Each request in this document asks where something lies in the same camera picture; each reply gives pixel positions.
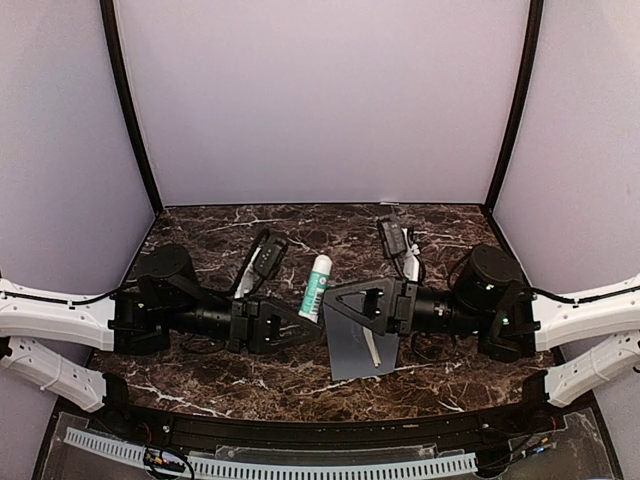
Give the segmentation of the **beige letter paper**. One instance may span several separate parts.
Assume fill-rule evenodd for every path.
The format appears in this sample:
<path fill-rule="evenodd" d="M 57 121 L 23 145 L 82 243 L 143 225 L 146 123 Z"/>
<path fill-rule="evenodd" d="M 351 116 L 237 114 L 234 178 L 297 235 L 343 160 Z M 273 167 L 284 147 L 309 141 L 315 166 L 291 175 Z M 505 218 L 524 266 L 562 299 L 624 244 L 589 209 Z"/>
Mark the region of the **beige letter paper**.
<path fill-rule="evenodd" d="M 374 333 L 370 329 L 364 327 L 363 328 L 363 336 L 364 336 L 367 348 L 369 350 L 372 363 L 373 363 L 375 368 L 379 368 L 381 363 L 382 363 L 382 361 L 381 361 L 381 357 L 380 357 L 380 354 L 379 354 L 379 351 L 378 351 L 378 348 L 377 348 L 377 345 L 376 345 L 376 340 L 375 340 L 375 337 L 374 337 Z"/>

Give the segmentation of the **grey envelope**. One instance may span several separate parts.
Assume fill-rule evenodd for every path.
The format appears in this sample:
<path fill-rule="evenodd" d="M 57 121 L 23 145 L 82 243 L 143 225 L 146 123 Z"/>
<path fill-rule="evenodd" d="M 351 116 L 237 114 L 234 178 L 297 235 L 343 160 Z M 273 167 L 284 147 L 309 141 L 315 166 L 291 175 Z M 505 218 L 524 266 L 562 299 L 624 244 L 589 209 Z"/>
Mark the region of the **grey envelope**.
<path fill-rule="evenodd" d="M 361 325 L 328 306 L 323 308 L 323 314 L 334 382 L 394 372 L 399 351 L 397 335 L 373 334 L 380 360 L 376 366 Z"/>

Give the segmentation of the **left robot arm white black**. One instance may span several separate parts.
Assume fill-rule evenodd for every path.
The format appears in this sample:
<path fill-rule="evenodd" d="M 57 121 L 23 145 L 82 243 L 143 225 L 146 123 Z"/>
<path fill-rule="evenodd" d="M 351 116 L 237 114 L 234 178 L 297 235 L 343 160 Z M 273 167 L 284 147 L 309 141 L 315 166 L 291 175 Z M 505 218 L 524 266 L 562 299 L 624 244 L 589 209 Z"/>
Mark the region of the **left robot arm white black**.
<path fill-rule="evenodd" d="M 134 291 L 92 298 L 1 281 L 1 366 L 101 417 L 120 436 L 141 427 L 126 381 L 82 367 L 42 345 L 81 344 L 120 355 L 169 348 L 173 331 L 222 342 L 240 353 L 274 354 L 319 339 L 321 327 L 273 297 L 225 296 L 203 287 L 191 257 L 169 244 L 146 255 Z"/>

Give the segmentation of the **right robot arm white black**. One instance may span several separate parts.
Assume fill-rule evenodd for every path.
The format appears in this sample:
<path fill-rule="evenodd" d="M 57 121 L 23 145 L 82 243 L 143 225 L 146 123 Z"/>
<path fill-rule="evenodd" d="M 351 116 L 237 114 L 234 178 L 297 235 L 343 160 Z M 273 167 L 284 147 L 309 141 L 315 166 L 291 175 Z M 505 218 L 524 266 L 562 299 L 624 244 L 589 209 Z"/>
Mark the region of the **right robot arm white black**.
<path fill-rule="evenodd" d="M 481 354 L 503 363 L 601 337 L 582 355 L 524 381 L 523 402 L 510 413 L 521 434 L 547 420 L 548 403 L 564 408 L 639 364 L 637 276 L 560 296 L 527 286 L 516 259 L 484 244 L 469 251 L 448 290 L 385 277 L 332 287 L 324 304 L 378 335 L 475 336 Z"/>

